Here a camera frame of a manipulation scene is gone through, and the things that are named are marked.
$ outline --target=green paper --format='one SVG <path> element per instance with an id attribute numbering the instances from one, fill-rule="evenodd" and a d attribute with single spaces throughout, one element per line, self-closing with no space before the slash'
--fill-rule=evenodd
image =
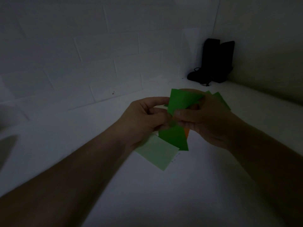
<path id="1" fill-rule="evenodd" d="M 172 89 L 167 112 L 173 115 L 176 109 L 185 109 L 196 103 L 203 96 L 203 94 L 183 91 L 180 89 Z"/>
<path id="2" fill-rule="evenodd" d="M 180 148 L 179 150 L 188 150 L 183 127 L 176 125 L 168 130 L 159 131 L 159 137 L 164 141 Z"/>
<path id="3" fill-rule="evenodd" d="M 219 92 L 216 92 L 213 96 L 217 97 L 229 110 L 231 110 Z"/>
<path id="4" fill-rule="evenodd" d="M 152 134 L 146 143 L 139 146 L 136 152 L 161 170 L 165 170 L 176 156 L 179 148 L 170 145 Z"/>

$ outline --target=forearm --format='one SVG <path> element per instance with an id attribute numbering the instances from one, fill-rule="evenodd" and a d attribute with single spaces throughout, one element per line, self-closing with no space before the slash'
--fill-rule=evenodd
<path id="1" fill-rule="evenodd" d="M 290 226 L 303 224 L 303 157 L 245 125 L 229 151 L 265 191 Z"/>
<path id="2" fill-rule="evenodd" d="M 0 226 L 76 224 L 128 154 L 106 130 L 0 198 Z"/>

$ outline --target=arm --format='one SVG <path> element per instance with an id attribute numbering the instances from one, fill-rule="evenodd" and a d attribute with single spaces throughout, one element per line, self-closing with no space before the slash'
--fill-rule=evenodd
<path id="1" fill-rule="evenodd" d="M 302 156 L 242 121 L 212 95 L 176 111 L 175 119 L 209 143 L 227 149 L 266 192 L 286 223 L 303 225 Z"/>
<path id="2" fill-rule="evenodd" d="M 74 226 L 138 142 L 169 122 L 154 108 L 168 97 L 135 101 L 106 131 L 0 198 L 0 226 Z"/>

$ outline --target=pale green square paper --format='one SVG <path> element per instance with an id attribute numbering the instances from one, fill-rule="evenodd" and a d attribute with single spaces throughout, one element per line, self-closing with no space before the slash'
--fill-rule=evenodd
<path id="1" fill-rule="evenodd" d="M 178 150 L 178 147 L 175 147 L 152 134 L 146 143 L 136 149 L 136 152 L 164 171 L 176 156 Z"/>

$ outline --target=person's right arm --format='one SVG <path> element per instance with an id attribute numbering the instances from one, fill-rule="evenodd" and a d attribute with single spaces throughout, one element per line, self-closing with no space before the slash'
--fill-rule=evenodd
<path id="1" fill-rule="evenodd" d="M 177 110 L 174 117 L 180 126 L 227 149 L 270 197 L 286 224 L 303 226 L 301 155 L 242 121 L 212 95 L 190 109 Z"/>

